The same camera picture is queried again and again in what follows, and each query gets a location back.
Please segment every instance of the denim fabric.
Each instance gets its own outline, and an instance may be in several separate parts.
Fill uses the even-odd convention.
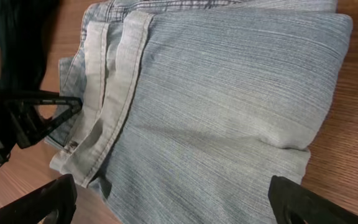
[[[273,223],[270,178],[300,183],[349,44],[317,2],[92,5],[60,63],[85,109],[47,139],[51,167],[124,223]],[[208,10],[162,13],[189,7]]]

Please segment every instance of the wooden surface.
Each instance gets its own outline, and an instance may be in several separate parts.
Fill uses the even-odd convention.
[[[52,21],[48,70],[42,89],[58,91],[58,59],[75,54],[85,9],[95,0],[62,0]],[[310,150],[303,186],[358,214],[358,0],[339,0],[339,13],[354,20],[349,53],[339,74],[333,107]],[[47,108],[45,114],[52,114]],[[15,148],[0,169],[0,207],[58,177],[48,164],[55,150],[40,142]],[[78,187],[73,223],[119,223],[98,195]]]

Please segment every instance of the wood grain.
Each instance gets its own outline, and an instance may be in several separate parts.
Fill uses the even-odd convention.
[[[85,9],[98,0],[62,0],[47,33],[47,73],[43,90],[58,91],[58,59],[73,56],[80,43]],[[358,0],[339,0],[338,11],[354,20],[349,53],[339,74],[333,106],[314,143],[303,186],[358,214]],[[46,116],[54,108],[44,109]],[[49,169],[55,149],[40,142],[15,149],[0,169],[0,208],[58,177]],[[119,223],[98,195],[78,187],[73,222]]]

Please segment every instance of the brown wood tabletop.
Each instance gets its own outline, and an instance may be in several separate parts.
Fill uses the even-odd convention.
[[[85,9],[98,0],[61,0],[46,31],[47,72],[42,89],[58,91],[58,60],[73,56],[80,43]],[[339,0],[338,13],[351,16],[354,31],[349,53],[339,74],[334,102],[321,131],[310,146],[311,159],[302,185],[358,215],[358,0]],[[54,108],[43,108],[51,115]],[[14,148],[0,169],[0,208],[59,176],[49,169],[56,150],[43,142]],[[98,195],[78,187],[73,222],[119,223]]]

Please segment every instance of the gray cloth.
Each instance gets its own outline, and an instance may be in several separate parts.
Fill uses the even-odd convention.
[[[68,144],[51,166],[123,223],[274,223],[270,178],[301,182],[352,29],[294,5],[126,11],[123,24],[92,6],[60,64],[62,92],[89,108],[55,133]]]

